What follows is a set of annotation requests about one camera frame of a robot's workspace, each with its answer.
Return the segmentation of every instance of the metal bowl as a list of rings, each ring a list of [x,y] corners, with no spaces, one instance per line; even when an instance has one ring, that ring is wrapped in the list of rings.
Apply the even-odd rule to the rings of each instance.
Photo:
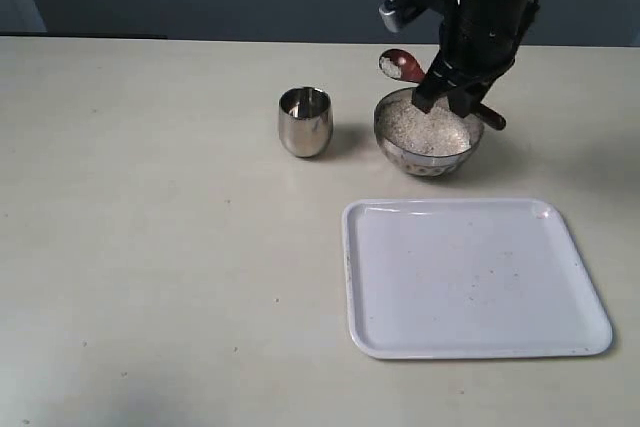
[[[448,174],[458,169],[471,155],[476,151],[484,133],[484,124],[475,115],[469,115],[464,119],[460,119],[462,125],[469,132],[469,143],[471,146],[454,155],[444,157],[436,157],[430,155],[416,154],[408,150],[402,149],[391,142],[384,136],[379,127],[380,115],[389,105],[402,101],[411,100],[413,88],[396,90],[384,97],[376,106],[374,112],[373,130],[376,135],[376,141],[382,153],[397,165],[400,169],[411,175],[422,177],[437,177],[439,175]]]

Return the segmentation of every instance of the table surface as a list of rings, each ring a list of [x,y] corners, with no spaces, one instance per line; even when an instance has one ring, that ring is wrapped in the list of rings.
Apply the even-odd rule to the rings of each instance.
[[[3,426],[635,425],[640,50],[525,47],[449,179],[404,175],[372,111],[383,45],[0,38]],[[411,47],[426,65],[433,46]],[[332,97],[290,156],[277,101]],[[584,359],[381,362],[346,323],[360,198],[531,196],[565,216],[615,328]]]

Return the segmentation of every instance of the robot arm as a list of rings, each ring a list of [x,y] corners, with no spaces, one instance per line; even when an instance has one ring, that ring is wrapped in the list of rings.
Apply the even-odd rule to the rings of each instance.
[[[481,117],[501,130],[504,119],[481,102],[513,65],[538,8],[538,0],[386,0],[380,14],[393,32],[427,9],[443,16],[440,51],[413,94],[417,108],[429,112],[447,96],[460,117],[483,112]]]

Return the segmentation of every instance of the bowl of rice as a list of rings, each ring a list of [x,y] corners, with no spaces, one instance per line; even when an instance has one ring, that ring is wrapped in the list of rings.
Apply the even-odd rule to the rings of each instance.
[[[373,130],[384,155],[411,175],[437,177],[458,169],[476,151],[484,124],[460,118],[440,99],[428,114],[411,103],[413,88],[384,97],[374,112]]]

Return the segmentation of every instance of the spoon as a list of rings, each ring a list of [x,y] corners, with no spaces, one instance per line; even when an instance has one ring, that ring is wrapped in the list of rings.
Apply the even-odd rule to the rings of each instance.
[[[416,58],[402,49],[384,51],[380,54],[378,65],[384,75],[393,80],[419,84],[425,76]],[[507,120],[503,116],[484,104],[476,104],[472,114],[495,130],[503,130],[507,126]]]

